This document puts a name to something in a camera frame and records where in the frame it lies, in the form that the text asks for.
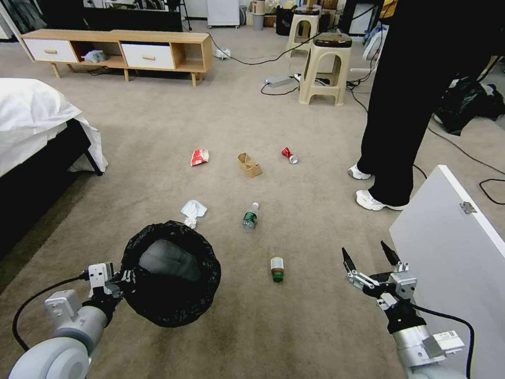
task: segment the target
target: plastic stool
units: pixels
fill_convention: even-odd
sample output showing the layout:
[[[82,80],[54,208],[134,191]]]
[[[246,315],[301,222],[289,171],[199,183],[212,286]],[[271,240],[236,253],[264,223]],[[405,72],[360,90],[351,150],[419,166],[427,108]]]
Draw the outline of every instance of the plastic stool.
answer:
[[[295,14],[293,15],[293,22],[291,23],[291,30],[289,31],[288,44],[286,45],[286,50],[289,50],[295,46],[298,46],[300,43],[306,40],[306,38],[302,38],[301,41],[296,42],[295,39],[298,38],[298,26],[301,22],[307,21],[310,24],[310,35],[307,38],[312,38],[317,33],[317,26],[319,24],[319,7],[298,7],[295,9]],[[310,50],[310,42],[301,45],[299,48],[295,50]]]
[[[343,105],[352,40],[346,35],[322,33],[312,42],[305,62],[305,72],[300,78],[298,101],[308,105],[313,95],[331,95],[335,97],[336,106]],[[333,70],[330,73],[318,73],[319,63],[326,56],[334,57]],[[315,85],[316,78],[329,79],[329,86]]]

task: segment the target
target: bed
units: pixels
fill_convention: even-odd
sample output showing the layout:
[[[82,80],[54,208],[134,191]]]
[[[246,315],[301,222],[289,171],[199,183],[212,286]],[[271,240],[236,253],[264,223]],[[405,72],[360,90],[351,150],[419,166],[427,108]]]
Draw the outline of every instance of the bed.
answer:
[[[0,78],[2,257],[58,199],[76,172],[107,167],[100,132],[60,92]]]

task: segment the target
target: white sneaker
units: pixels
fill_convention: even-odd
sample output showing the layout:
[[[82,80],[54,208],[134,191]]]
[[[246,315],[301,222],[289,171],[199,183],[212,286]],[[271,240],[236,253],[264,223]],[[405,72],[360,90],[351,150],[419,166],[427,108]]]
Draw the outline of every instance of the white sneaker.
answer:
[[[363,208],[371,211],[380,211],[384,207],[392,209],[393,211],[402,211],[407,206],[402,205],[394,207],[391,205],[383,204],[380,201],[375,200],[367,189],[361,189],[356,192],[356,202]]]
[[[354,165],[353,167],[351,167],[349,170],[347,170],[347,173],[349,174],[350,177],[359,180],[366,180],[370,179],[371,177],[370,174],[365,174],[362,173],[360,170],[358,170],[358,165]]]

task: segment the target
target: crushed red can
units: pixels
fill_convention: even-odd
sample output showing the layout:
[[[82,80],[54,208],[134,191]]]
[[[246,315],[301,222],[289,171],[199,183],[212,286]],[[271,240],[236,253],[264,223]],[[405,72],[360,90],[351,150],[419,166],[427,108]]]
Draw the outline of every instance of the crushed red can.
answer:
[[[198,149],[193,151],[193,155],[191,156],[190,165],[196,166],[200,163],[205,163],[209,161],[209,150]]]
[[[281,154],[283,156],[285,156],[286,158],[288,158],[289,162],[291,164],[295,164],[295,163],[298,162],[298,157],[296,155],[292,154],[291,151],[289,151],[289,149],[287,147],[284,148],[284,150],[281,151]]]

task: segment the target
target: beige carpet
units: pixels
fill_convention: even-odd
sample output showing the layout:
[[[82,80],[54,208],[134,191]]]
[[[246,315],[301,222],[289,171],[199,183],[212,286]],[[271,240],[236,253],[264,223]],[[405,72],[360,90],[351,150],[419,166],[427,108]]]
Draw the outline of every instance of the beige carpet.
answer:
[[[206,31],[205,23],[195,24]],[[244,58],[276,54],[286,43],[271,28],[212,34]],[[351,66],[367,66],[361,51],[354,47]],[[0,262],[5,276],[22,267],[0,296],[0,376],[22,353],[11,320],[24,299],[89,264],[111,260],[119,267],[130,237],[150,223],[182,221],[181,207],[194,198],[208,207],[197,231],[223,268],[213,306],[196,323],[168,330],[122,302],[90,379],[402,378],[385,316],[373,299],[345,282],[342,267],[345,246],[362,271],[387,270],[379,242],[390,241],[388,228],[398,215],[366,211],[354,201],[354,192],[368,185],[351,179],[346,169],[359,157],[366,114],[350,94],[335,108],[325,99],[300,105],[297,92],[259,92],[265,77],[300,72],[303,63],[300,56],[259,66],[215,61],[192,88],[188,76],[131,73],[125,83],[119,75],[74,74],[64,65],[56,79],[48,64],[31,63],[19,45],[0,44],[0,76],[38,78],[63,92],[101,130],[110,162],[103,177],[82,175]],[[370,91],[370,85],[357,92]],[[407,85],[422,83],[412,78],[398,90]],[[367,94],[357,96],[368,103]],[[394,112],[394,104],[387,111]],[[493,122],[473,121],[461,138],[451,139],[505,168],[505,133]],[[298,154],[297,165],[281,156],[286,146]],[[189,166],[195,148],[209,149],[208,164]],[[247,178],[237,164],[241,152],[264,173]],[[494,173],[428,133],[417,164],[429,173],[440,163],[449,165],[504,235],[503,209],[477,186]],[[423,178],[414,174],[417,189]],[[503,186],[489,188],[503,198]],[[241,219],[253,201],[260,204],[259,222],[247,233]],[[285,259],[281,284],[270,277],[274,255]],[[87,283],[65,288],[78,289],[85,299]],[[34,345],[51,331],[40,298],[23,314],[20,332]]]

